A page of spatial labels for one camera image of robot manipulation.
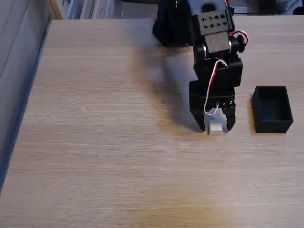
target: wooden table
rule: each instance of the wooden table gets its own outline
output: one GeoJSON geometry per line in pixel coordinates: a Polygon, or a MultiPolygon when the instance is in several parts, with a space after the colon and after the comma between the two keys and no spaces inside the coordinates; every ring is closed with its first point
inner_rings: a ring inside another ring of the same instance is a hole
{"type": "Polygon", "coordinates": [[[199,133],[191,48],[152,19],[53,21],[0,198],[3,228],[299,228],[304,224],[304,18],[235,17],[237,122],[199,133]],[[287,86],[287,134],[256,134],[255,86],[287,86]]]}

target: light wood tabletop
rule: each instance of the light wood tabletop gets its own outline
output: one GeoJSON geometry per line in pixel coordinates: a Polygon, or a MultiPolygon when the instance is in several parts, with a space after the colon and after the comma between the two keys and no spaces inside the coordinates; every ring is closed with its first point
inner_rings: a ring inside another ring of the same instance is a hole
{"type": "Polygon", "coordinates": [[[200,133],[192,48],[152,19],[53,21],[0,198],[2,228],[304,225],[304,17],[235,17],[236,124],[200,133]],[[257,134],[255,86],[287,86],[294,123],[257,134]]]}

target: cable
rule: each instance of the cable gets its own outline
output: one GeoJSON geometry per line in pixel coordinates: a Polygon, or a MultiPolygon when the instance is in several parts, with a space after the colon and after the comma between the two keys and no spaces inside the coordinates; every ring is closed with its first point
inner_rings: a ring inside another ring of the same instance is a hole
{"type": "Polygon", "coordinates": [[[235,31],[235,32],[231,33],[230,35],[231,35],[231,36],[234,36],[234,35],[237,34],[237,33],[242,34],[242,35],[246,38],[245,45],[247,45],[247,43],[248,43],[248,41],[249,41],[249,36],[248,36],[248,34],[247,34],[245,31],[240,30],[240,31],[235,31]]]}
{"type": "Polygon", "coordinates": [[[229,9],[229,3],[228,0],[224,0],[226,7],[229,9]]]}
{"type": "Polygon", "coordinates": [[[208,85],[208,88],[207,88],[206,100],[205,100],[205,104],[204,104],[204,113],[205,113],[206,115],[214,115],[214,114],[217,112],[218,108],[219,108],[219,106],[218,106],[218,104],[217,104],[217,107],[216,107],[216,109],[215,109],[215,111],[214,111],[213,113],[207,113],[207,111],[206,111],[206,105],[207,105],[207,101],[208,101],[208,97],[209,97],[209,90],[210,90],[210,88],[211,88],[211,86],[212,86],[212,82],[213,82],[215,73],[216,73],[217,68],[218,68],[218,63],[222,63],[222,64],[224,64],[226,67],[228,66],[227,63],[226,63],[224,60],[222,60],[222,59],[218,59],[218,60],[215,62],[215,64],[214,64],[213,71],[212,71],[212,74],[211,74],[211,77],[210,77],[210,81],[209,81],[209,85],[208,85]]]}

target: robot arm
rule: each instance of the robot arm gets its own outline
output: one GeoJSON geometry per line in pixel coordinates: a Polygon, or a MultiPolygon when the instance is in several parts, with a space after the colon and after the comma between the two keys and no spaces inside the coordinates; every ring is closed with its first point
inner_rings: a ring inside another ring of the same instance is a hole
{"type": "Polygon", "coordinates": [[[232,129],[234,87],[240,86],[243,69],[237,52],[243,52],[248,42],[245,32],[235,32],[233,8],[227,0],[222,3],[222,9],[215,4],[204,4],[200,7],[202,13],[193,15],[190,1],[159,0],[158,18],[153,27],[164,46],[193,46],[198,80],[189,83],[189,103],[202,131],[205,131],[204,114],[213,115],[215,112],[207,112],[212,108],[222,109],[227,130],[232,129]]]}

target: black box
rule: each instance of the black box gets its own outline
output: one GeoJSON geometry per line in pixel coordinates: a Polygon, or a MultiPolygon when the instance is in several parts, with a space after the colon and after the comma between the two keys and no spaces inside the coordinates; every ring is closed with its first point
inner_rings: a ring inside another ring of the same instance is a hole
{"type": "Polygon", "coordinates": [[[293,123],[286,86],[257,86],[251,102],[257,133],[286,133],[293,123]]]}

